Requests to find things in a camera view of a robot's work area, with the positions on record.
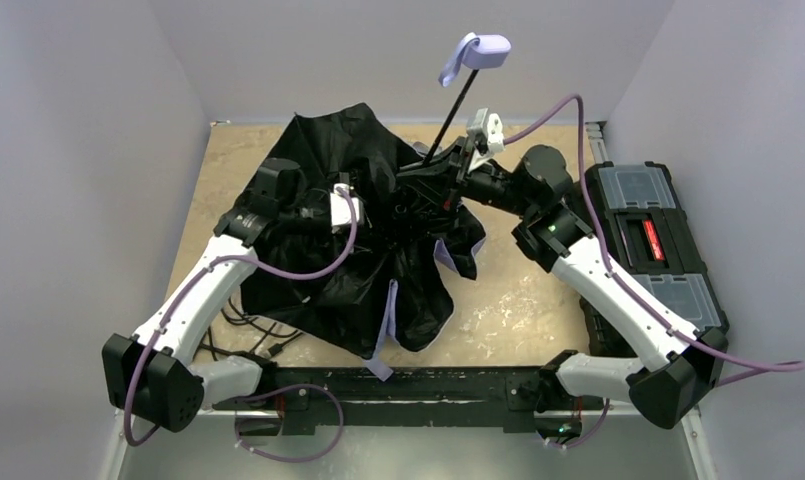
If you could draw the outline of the lilac black folding umbrella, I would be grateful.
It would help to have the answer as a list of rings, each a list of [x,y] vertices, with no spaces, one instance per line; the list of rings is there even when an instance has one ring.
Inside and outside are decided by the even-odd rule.
[[[417,352],[428,347],[454,311],[438,272],[444,264],[467,279],[477,276],[476,254],[486,233],[462,204],[443,211],[397,183],[402,167],[450,147],[409,144],[390,132],[365,104],[317,116],[295,115],[271,149],[293,160],[311,187],[350,175],[363,203],[363,224],[346,260],[315,280],[289,280],[257,271],[241,287],[241,307],[291,326],[361,357],[379,379],[391,376],[380,360],[388,341]],[[340,243],[324,233],[276,229],[257,248],[271,267],[316,272],[337,257]]]

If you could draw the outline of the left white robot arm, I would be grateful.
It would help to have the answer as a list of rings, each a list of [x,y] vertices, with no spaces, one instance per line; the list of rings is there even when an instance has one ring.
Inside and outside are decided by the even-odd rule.
[[[256,270],[289,280],[315,280],[336,270],[349,255],[349,239],[328,266],[310,273],[271,267],[256,249],[271,231],[357,231],[361,205],[350,175],[325,188],[311,187],[295,161],[267,158],[233,206],[218,220],[200,259],[166,302],[133,334],[112,335],[102,360],[112,405],[123,412],[123,434],[139,446],[151,432],[135,435],[138,423],[152,431],[179,432],[200,408],[256,391],[262,364],[234,354],[201,367],[193,358],[205,333],[231,295]]]

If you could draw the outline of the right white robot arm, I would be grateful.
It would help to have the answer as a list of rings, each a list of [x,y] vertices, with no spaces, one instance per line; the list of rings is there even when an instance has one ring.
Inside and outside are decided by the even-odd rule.
[[[718,383],[725,334],[699,330],[650,293],[608,253],[601,234],[563,202],[573,179],[554,147],[535,145],[507,171],[475,149],[454,147],[434,160],[402,167],[398,182],[449,212],[469,199],[519,216],[520,251],[570,286],[628,342],[632,358],[566,350],[540,370],[539,412],[569,398],[631,403],[653,425],[671,429]]]

